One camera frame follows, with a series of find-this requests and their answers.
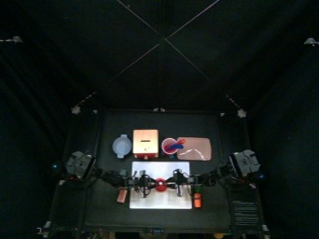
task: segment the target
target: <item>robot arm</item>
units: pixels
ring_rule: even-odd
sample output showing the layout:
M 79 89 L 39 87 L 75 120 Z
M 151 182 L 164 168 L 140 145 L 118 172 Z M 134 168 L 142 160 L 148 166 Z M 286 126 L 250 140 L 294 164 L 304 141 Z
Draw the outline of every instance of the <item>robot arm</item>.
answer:
M 151 190 L 159 185 L 164 185 L 167 188 L 176 190 L 178 197 L 180 197 L 180 186 L 183 185 L 190 186 L 191 189 L 202 186 L 210 187 L 216 184 L 220 178 L 226 179 L 231 184 L 250 183 L 252 176 L 258 174 L 259 167 L 260 164 L 255 154 L 248 149 L 240 153 L 234 153 L 226 165 L 218 166 L 210 173 L 186 176 L 184 173 L 176 169 L 172 177 L 163 180 L 163 182 L 151 178 L 146 171 L 140 171 L 140 177 L 136 177 L 136 173 L 132 176 L 127 176 L 126 172 L 104 171 L 102 168 L 96 167 L 95 158 L 79 151 L 72 153 L 65 164 L 69 179 L 88 180 L 91 177 L 95 177 L 115 188 L 126 190 L 134 189 L 142 192 L 143 198 L 147 197 Z

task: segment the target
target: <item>orange bottle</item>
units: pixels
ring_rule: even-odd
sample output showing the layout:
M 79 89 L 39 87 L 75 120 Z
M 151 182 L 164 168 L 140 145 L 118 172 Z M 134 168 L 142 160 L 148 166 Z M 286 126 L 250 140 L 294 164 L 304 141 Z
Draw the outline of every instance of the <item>orange bottle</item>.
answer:
M 202 207 L 202 195 L 199 192 L 195 193 L 195 208 Z

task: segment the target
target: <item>black enclosure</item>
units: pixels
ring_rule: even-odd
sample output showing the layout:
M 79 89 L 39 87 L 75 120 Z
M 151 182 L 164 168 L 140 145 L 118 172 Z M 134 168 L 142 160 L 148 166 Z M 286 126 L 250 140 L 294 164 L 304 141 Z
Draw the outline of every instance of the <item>black enclosure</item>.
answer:
M 238 199 L 219 186 L 208 194 L 223 203 L 207 205 L 216 214 L 199 212 L 202 228 L 187 224 L 188 214 L 168 228 L 102 218 L 99 197 L 115 193 L 102 182 L 84 193 L 56 185 L 52 164 L 72 151 L 91 151 L 106 167 L 114 154 L 102 144 L 119 129 L 183 134 L 167 120 L 211 138 L 214 163 L 256 152 L 259 222 L 272 238 L 318 238 L 318 12 L 314 0 L 1 1 L 0 238 L 41 238 L 49 217 L 61 231 L 232 232 Z M 111 165 L 130 168 L 128 161 Z M 207 217 L 220 218 L 216 227 Z

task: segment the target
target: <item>table surface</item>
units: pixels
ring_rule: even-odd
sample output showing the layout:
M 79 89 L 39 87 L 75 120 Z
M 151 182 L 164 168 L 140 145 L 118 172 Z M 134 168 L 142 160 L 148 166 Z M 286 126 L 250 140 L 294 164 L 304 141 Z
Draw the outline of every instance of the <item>table surface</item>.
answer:
M 98 165 L 104 170 L 124 169 L 131 172 L 132 162 L 144 160 L 136 159 L 132 152 L 123 159 L 118 159 L 112 143 L 122 134 L 127 134 L 132 141 L 136 129 L 158 129 L 159 143 L 167 137 L 210 139 L 212 159 L 206 162 L 188 161 L 191 174 L 208 173 L 216 169 L 219 162 L 227 161 L 231 153 L 250 148 L 243 119 L 234 113 L 220 116 L 214 113 L 102 111 L 96 114 L 88 110 L 74 117 L 65 144 L 65 159 L 74 151 L 80 150 L 96 157 Z M 182 162 L 178 158 L 170 159 L 162 154 L 148 161 Z M 227 191 L 218 184 L 202 188 L 200 209 L 131 209 L 130 195 L 124 204 L 119 204 L 116 202 L 119 190 L 102 180 L 84 191 L 68 189 L 63 191 L 64 193 L 59 192 L 56 195 L 59 199 L 55 200 L 51 216 L 53 224 L 59 227 L 78 226 L 110 231 L 144 231 L 144 229 L 162 229 L 167 232 L 230 231 Z

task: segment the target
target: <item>cable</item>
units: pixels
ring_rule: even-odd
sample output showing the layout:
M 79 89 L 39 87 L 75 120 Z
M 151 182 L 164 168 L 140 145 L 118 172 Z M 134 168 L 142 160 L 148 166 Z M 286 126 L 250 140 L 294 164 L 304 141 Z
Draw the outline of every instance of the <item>cable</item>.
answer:
M 216 0 L 210 6 L 207 6 L 198 14 L 196 16 L 188 20 L 178 29 L 176 31 L 170 34 L 166 38 L 171 38 L 216 3 L 219 2 L 219 0 Z

